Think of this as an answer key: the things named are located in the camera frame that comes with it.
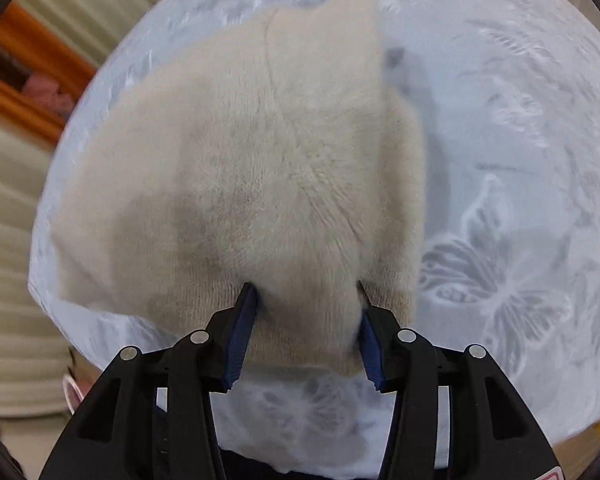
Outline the beige knit sweater black hearts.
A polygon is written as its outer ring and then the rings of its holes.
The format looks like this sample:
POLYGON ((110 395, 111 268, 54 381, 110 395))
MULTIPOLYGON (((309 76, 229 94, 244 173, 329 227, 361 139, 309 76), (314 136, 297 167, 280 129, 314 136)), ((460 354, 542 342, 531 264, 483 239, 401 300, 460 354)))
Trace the beige knit sweater black hearts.
POLYGON ((126 90, 62 193, 61 299, 171 334, 245 283, 251 364, 361 368, 360 292, 407 321, 426 156, 385 78, 375 0, 273 6, 126 90))

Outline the pink white slipper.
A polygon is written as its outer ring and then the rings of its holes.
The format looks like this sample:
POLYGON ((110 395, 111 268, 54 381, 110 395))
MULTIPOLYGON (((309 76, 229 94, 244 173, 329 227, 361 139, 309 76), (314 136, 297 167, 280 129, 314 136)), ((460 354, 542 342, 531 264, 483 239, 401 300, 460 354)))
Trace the pink white slipper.
POLYGON ((67 373, 62 376, 61 385, 67 408, 71 414, 74 414, 91 390, 92 383, 88 379, 74 378, 67 373))

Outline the pink hanging garment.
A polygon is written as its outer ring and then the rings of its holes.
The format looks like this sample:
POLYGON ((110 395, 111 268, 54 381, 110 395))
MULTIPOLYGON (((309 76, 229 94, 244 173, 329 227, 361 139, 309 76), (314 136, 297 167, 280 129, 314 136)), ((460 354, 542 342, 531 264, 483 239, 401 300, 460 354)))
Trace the pink hanging garment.
POLYGON ((76 101, 69 93, 62 91, 59 82, 44 74, 34 73, 29 76, 21 93, 64 119, 68 119, 76 106, 76 101))

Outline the cream curtain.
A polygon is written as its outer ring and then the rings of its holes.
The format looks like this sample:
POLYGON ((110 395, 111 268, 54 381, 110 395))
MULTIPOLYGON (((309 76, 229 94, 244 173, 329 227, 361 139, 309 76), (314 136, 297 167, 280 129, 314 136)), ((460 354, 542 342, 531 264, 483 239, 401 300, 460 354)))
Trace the cream curtain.
MULTIPOLYGON (((14 0, 95 70, 159 0, 14 0)), ((55 146, 0 119, 0 416, 65 407, 65 339, 27 286, 31 231, 55 146)))

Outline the blue butterfly bed cover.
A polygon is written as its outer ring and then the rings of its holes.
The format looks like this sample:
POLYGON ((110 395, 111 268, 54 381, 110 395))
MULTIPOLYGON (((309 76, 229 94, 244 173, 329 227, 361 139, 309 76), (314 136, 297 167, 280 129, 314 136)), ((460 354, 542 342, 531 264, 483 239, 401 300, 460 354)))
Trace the blue butterfly bed cover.
MULTIPOLYGON (((177 50, 268 6, 325 0, 161 0, 102 66, 50 164, 29 289, 97 367, 175 336, 63 300, 50 220, 120 96, 177 50)), ((427 225, 416 328, 483 344, 547 439, 600 420, 600 32, 567 0, 378 0, 388 75, 427 137, 427 225)))

